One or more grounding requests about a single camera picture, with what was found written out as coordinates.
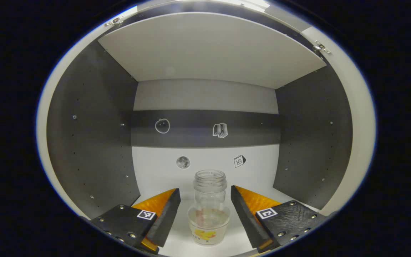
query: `black stripe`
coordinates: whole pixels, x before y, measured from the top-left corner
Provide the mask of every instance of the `black stripe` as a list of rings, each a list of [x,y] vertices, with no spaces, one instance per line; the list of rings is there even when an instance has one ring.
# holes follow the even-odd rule
[[[210,110],[154,110],[132,113],[133,146],[203,148],[272,145],[279,143],[277,114]],[[170,129],[161,134],[155,122],[168,119]],[[212,136],[214,124],[227,124],[225,138]]]

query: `gray wall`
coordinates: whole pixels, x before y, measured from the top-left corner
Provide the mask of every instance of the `gray wall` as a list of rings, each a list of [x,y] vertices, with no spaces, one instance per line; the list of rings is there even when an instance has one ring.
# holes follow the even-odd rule
[[[275,89],[223,80],[148,80],[137,86],[134,111],[217,110],[279,114]]]
[[[321,209],[344,177],[351,153],[352,119],[344,88],[328,65],[275,93],[281,140],[274,188]]]
[[[52,97],[47,119],[52,166],[67,195],[90,218],[139,197],[130,131],[136,89],[137,82],[94,41],[67,68]]]

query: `white ceiling panel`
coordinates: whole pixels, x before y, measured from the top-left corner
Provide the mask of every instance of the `white ceiling panel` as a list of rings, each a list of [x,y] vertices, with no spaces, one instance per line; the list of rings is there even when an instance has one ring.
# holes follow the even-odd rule
[[[267,26],[216,13],[174,13],[98,40],[137,81],[213,79],[277,89],[326,64]]]

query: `white floor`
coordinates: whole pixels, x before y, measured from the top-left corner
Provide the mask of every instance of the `white floor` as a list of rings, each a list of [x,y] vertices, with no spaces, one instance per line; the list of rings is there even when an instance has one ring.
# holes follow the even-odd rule
[[[233,160],[238,155],[245,156],[247,161],[235,168]],[[132,157],[141,193],[135,203],[173,188],[181,191],[176,219],[159,254],[172,257],[227,257],[252,251],[245,229],[230,200],[230,187],[237,185],[281,203],[293,200],[272,187],[278,155],[279,145],[190,149],[133,147]],[[176,159],[180,156],[187,156],[191,160],[188,169],[177,167]],[[228,182],[225,203],[230,209],[230,222],[224,240],[212,247],[203,247],[193,241],[187,218],[187,210],[194,199],[194,174],[203,169],[225,172]]]

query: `dark gray side panel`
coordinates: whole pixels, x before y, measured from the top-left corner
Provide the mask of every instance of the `dark gray side panel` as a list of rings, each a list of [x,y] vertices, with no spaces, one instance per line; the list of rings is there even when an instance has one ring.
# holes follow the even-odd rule
[[[155,122],[168,119],[170,129],[159,133]],[[214,124],[227,124],[225,138],[212,136]],[[272,145],[280,142],[277,114],[209,110],[134,111],[131,127],[133,146],[204,148]]]
[[[67,68],[52,97],[47,120],[52,166],[89,218],[118,204],[131,206],[140,195],[129,124],[136,89],[137,81],[94,41]]]
[[[321,209],[336,192],[351,153],[344,88],[328,65],[275,93],[282,129],[274,188]]]

